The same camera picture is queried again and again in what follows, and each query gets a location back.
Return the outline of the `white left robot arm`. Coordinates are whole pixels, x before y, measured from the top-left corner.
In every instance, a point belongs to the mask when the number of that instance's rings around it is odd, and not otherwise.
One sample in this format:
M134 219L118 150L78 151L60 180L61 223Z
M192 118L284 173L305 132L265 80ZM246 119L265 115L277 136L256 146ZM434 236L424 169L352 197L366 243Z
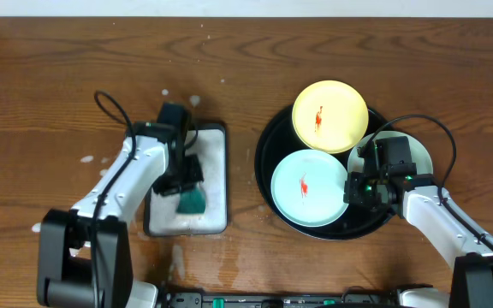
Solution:
M40 224L37 301L46 307L154 307L157 288L134 279L128 228L154 184L175 192L191 125L137 122L99 183Z

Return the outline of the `green yellow sponge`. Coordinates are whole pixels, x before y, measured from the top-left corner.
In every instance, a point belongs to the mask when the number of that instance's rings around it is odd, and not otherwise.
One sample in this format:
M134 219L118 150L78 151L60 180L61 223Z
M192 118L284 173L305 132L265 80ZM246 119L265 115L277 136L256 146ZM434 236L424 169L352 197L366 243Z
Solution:
M201 215L205 213L205 194L199 186L180 194L176 213L181 215Z

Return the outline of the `rectangular soapy metal tray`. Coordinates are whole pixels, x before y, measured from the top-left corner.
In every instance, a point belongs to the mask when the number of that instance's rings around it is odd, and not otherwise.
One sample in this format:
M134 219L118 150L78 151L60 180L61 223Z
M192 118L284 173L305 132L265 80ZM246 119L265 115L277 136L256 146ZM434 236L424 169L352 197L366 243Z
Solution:
M199 157L204 180L198 183L205 194L206 209L201 215L176 213L180 193L162 196L146 195L144 232L153 237L219 234L225 230L227 213L227 140L223 125L204 123L187 133L186 142L193 140L186 154Z

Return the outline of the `yellow plate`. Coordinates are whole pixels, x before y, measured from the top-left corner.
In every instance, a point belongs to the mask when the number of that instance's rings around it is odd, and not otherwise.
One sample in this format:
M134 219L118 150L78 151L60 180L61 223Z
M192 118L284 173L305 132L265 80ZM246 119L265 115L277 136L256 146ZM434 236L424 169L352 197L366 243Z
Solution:
M336 80L322 80L298 95L291 119L296 135L306 146L336 154L350 150L363 138L369 112L365 100L353 87Z

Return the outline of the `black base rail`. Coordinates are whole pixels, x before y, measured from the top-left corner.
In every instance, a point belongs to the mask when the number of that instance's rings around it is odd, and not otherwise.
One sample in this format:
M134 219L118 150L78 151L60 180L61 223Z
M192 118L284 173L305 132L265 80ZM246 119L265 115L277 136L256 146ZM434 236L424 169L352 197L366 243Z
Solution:
M341 295L166 293L157 308L317 308L399 307L393 296L347 293Z

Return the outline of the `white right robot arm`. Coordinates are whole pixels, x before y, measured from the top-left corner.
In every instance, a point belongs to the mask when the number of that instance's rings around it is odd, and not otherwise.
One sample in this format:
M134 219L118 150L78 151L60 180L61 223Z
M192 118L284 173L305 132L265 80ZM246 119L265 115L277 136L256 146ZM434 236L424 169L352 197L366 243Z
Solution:
M433 287L398 292L406 307L493 307L493 235L439 187L431 174L394 176L351 172L344 200L392 210L420 231L453 271L448 293Z

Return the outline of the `light blue front plate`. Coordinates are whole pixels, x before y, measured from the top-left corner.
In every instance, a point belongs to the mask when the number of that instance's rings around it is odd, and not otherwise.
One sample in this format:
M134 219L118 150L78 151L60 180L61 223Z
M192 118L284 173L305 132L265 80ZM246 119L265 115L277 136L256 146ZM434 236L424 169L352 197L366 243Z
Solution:
M347 171L335 157L318 150L287 155L271 176L270 192L278 211L302 227L322 227L338 220L344 201Z

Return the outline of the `light green plate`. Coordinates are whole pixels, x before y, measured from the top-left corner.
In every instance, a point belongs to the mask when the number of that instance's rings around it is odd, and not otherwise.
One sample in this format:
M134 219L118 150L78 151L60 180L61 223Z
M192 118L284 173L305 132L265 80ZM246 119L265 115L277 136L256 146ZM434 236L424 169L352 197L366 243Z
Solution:
M362 172L364 167L364 159L358 156L358 149L367 143L367 141L372 136L372 133L365 136L350 152L347 160L347 171L348 172ZM411 151L411 156L413 162L417 167L417 174L433 174L433 164L431 160L430 153L427 149L413 136L406 133L398 131L382 131L380 132L375 140L387 139L394 137L407 137L409 142L409 147Z

